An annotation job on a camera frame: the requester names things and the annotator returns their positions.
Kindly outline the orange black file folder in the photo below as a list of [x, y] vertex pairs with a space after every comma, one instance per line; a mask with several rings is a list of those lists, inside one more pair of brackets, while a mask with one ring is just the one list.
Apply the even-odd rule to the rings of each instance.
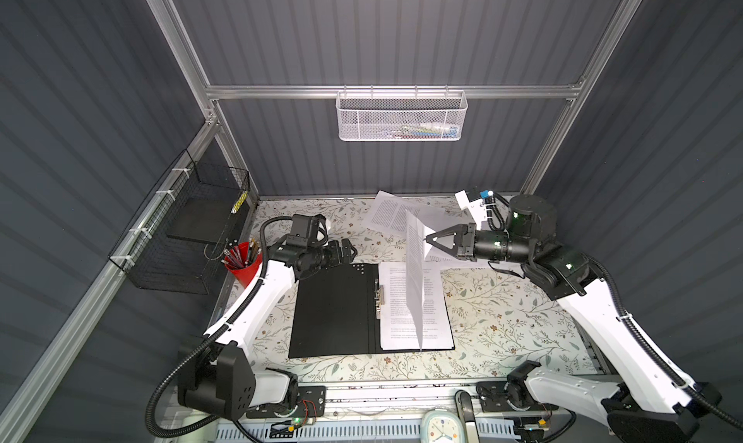
[[381, 349], [379, 265], [324, 269], [300, 282], [288, 348], [290, 359], [423, 352]]

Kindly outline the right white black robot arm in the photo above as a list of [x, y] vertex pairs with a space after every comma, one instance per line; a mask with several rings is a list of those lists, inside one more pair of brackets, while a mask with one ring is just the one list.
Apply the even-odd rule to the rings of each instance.
[[559, 243], [555, 206], [532, 194], [460, 191], [472, 222], [435, 232], [427, 243], [465, 261], [518, 263], [524, 277], [588, 333], [618, 373], [617, 382], [556, 373], [532, 360], [511, 371], [504, 392], [514, 410], [551, 404], [606, 426], [623, 442], [689, 442], [700, 419], [729, 419], [721, 395], [663, 353], [621, 301], [596, 258]]

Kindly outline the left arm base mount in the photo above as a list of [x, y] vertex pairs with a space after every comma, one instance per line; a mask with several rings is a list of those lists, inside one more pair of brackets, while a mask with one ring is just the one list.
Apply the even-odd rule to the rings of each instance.
[[279, 404], [261, 404], [250, 408], [248, 419], [318, 418], [325, 412], [325, 386], [299, 386], [288, 392], [288, 398]]

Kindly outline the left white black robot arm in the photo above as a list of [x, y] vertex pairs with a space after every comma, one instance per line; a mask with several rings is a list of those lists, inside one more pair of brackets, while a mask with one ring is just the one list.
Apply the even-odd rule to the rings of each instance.
[[235, 421], [256, 407], [284, 413], [296, 408], [298, 378], [252, 365], [253, 342], [272, 309], [299, 282], [349, 264], [356, 250], [329, 237], [323, 215], [270, 218], [259, 228], [259, 272], [233, 306], [204, 333], [209, 346], [187, 352], [176, 374], [181, 406]]

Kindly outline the printed paper sheet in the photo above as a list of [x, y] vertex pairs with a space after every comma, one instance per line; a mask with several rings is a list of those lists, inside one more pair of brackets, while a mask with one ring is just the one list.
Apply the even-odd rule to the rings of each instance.
[[413, 295], [406, 287], [406, 264], [378, 266], [382, 290], [380, 347], [383, 351], [447, 351], [455, 348], [441, 270], [425, 263], [423, 287]]
[[421, 350], [441, 348], [444, 337], [441, 326], [442, 307], [437, 299], [437, 286], [431, 279], [426, 257], [431, 249], [426, 242], [428, 228], [406, 213], [406, 305], [412, 318], [417, 347]]
[[433, 231], [467, 222], [461, 212], [447, 211], [414, 198], [398, 197], [386, 191], [379, 191], [363, 219], [363, 224], [369, 230], [387, 236], [406, 237], [408, 214], [415, 216]]

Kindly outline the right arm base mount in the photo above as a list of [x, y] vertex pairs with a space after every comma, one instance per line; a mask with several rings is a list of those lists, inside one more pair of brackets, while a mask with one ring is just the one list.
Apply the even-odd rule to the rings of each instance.
[[526, 412], [545, 411], [551, 413], [558, 409], [554, 404], [541, 404], [531, 398], [515, 397], [508, 391], [506, 381], [480, 381], [475, 384], [475, 391], [480, 406], [485, 412]]

